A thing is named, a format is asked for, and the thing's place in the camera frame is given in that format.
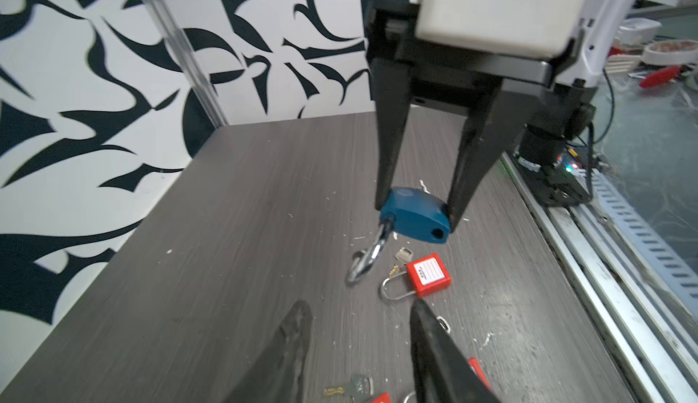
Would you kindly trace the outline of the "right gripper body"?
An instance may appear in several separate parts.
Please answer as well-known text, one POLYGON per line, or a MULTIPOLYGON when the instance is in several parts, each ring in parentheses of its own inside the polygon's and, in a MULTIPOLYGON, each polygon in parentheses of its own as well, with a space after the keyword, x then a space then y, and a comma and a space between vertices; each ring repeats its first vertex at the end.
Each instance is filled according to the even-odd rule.
POLYGON ((447 110, 459 115, 496 84, 506 80, 551 88, 554 79, 574 64, 581 48, 576 28, 561 54, 519 57, 457 48, 416 37, 420 6, 404 0, 373 0, 365 10, 366 59, 371 71, 371 96, 376 113, 389 107, 387 90, 393 82, 380 81, 379 64, 407 68, 407 103, 447 110))

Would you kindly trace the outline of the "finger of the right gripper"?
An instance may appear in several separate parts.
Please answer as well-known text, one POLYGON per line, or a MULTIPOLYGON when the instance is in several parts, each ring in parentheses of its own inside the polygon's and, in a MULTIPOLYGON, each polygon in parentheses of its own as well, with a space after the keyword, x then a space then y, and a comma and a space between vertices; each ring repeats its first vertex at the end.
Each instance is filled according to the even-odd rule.
POLYGON ((376 128, 378 172, 374 206, 383 208, 389 197, 411 105, 412 68, 387 59, 371 63, 376 128))
POLYGON ((494 163, 540 109, 540 87, 504 79, 469 108, 446 201, 455 231, 474 193, 494 163))

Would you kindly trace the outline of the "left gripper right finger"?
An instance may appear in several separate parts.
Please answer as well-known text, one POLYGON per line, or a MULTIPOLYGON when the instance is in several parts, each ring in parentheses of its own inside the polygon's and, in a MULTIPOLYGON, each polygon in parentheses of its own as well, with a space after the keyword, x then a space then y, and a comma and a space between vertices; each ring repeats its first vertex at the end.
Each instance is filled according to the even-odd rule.
POLYGON ((497 402, 423 299, 410 309, 411 359, 417 402, 497 402))

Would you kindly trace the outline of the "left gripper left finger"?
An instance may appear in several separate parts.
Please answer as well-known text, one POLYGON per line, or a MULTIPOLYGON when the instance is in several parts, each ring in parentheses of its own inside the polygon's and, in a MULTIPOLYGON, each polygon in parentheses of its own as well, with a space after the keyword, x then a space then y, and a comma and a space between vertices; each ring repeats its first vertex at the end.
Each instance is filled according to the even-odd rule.
POLYGON ((309 304, 299 299, 224 401, 301 402, 312 322, 309 304))

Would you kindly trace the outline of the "red padlock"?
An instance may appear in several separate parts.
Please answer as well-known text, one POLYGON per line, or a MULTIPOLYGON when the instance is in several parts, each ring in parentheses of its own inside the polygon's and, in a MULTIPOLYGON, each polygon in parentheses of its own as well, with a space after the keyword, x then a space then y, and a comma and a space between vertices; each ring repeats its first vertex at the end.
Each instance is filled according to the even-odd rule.
POLYGON ((452 277, 437 253, 421 259, 414 259, 414 253, 409 248, 400 248, 394 255, 394 264, 389 276, 383 280, 379 288, 382 299, 396 302, 411 296, 422 299, 436 292, 449 288, 452 277), (387 291, 387 285, 399 277, 408 277, 411 289, 405 294, 392 296, 387 291))
POLYGON ((370 399, 368 403, 409 403, 415 397, 416 393, 414 391, 407 393, 401 399, 398 400, 392 400, 388 393, 383 393, 373 399, 370 399))
POLYGON ((467 362, 471 370, 474 372, 474 374, 476 374, 476 377, 478 377, 478 379, 490 390, 490 383, 485 375, 480 361, 477 358, 469 358, 467 359, 467 362))

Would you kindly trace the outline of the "blue padlock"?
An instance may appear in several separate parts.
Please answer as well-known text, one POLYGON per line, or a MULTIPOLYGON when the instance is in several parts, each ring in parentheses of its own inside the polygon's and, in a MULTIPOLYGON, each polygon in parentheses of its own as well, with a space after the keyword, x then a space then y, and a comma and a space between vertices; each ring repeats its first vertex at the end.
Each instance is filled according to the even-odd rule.
POLYGON ((445 202, 421 189, 392 188, 379 210, 376 238, 359 258, 353 259, 346 284, 353 287, 364 278, 394 233, 426 243, 444 244, 453 232, 446 210, 445 202))

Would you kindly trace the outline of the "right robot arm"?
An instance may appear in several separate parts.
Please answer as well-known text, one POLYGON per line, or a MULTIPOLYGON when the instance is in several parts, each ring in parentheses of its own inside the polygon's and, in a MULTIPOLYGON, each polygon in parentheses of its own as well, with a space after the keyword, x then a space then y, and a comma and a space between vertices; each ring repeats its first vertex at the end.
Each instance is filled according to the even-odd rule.
POLYGON ((635 0, 373 0, 366 59, 376 105, 379 231, 443 243, 509 148, 549 166, 593 119, 591 98, 635 0), (407 119, 464 118, 446 199, 394 185, 407 119))

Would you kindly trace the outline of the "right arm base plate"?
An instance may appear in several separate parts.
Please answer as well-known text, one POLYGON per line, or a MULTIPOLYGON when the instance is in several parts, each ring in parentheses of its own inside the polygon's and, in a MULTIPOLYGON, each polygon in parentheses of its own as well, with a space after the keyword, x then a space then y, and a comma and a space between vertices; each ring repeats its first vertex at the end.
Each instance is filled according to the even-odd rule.
POLYGON ((544 208, 570 208, 593 200, 591 175, 585 174, 583 186, 571 164, 560 161, 552 166, 540 166, 520 155, 514 156, 514 162, 535 201, 544 208))

